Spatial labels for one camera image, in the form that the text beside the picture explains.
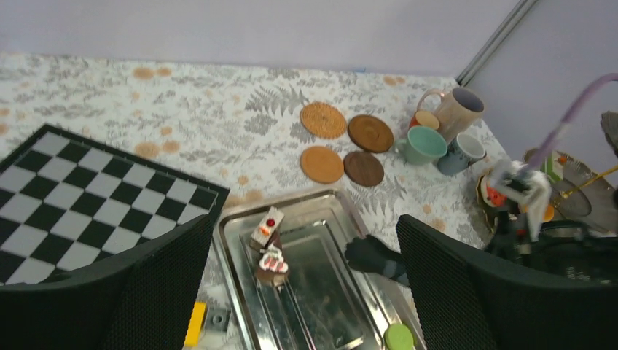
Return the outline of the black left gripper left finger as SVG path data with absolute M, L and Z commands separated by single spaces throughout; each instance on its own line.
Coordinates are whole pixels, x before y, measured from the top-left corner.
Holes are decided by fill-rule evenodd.
M 181 349 L 211 246 L 200 215 L 38 284 L 1 288 L 3 349 Z

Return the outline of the chocolate cake slice with cherry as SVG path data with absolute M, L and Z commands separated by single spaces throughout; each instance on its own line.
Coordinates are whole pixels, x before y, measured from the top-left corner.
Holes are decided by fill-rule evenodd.
M 249 245 L 259 251 L 264 249 L 273 240 L 275 232 L 282 223 L 285 214 L 278 208 L 271 206 L 250 235 Z

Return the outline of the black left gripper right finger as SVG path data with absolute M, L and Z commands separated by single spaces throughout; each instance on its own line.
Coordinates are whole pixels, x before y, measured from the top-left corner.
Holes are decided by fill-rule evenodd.
M 396 233 L 429 349 L 617 347 L 617 284 L 518 265 L 408 214 Z

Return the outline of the chocolate cake slice pink topping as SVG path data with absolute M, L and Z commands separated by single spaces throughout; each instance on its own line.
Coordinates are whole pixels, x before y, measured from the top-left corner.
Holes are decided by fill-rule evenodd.
M 260 252 L 262 255 L 255 271 L 257 280 L 271 287 L 282 287 L 289 275 L 289 264 L 282 249 L 270 244 Z

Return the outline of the green macaron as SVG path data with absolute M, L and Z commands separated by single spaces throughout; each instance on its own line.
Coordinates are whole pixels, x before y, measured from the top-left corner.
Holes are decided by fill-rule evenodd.
M 390 324 L 383 333 L 384 349 L 414 350 L 415 338 L 412 331 L 402 323 Z

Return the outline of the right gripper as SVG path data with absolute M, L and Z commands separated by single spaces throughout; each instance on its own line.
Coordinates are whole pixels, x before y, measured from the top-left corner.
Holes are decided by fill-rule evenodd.
M 526 214 L 500 213 L 485 251 L 518 265 L 558 276 L 617 284 L 617 237 L 600 236 L 583 222 L 562 219 L 528 233 Z

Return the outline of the green layered cake slice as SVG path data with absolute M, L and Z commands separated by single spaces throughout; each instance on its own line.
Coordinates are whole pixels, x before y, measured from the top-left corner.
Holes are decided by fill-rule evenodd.
M 552 151 L 541 165 L 541 172 L 545 173 L 551 183 L 563 180 L 563 167 L 568 158 L 561 152 Z

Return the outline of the red frosted donut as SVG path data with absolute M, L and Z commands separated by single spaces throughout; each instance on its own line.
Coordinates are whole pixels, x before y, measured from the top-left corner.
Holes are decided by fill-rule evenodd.
M 490 207 L 496 208 L 496 207 L 503 206 L 506 203 L 506 196 L 501 194 L 499 191 L 495 190 L 493 187 L 483 185 L 482 189 L 484 190 L 483 195 L 482 195 L 483 200 Z

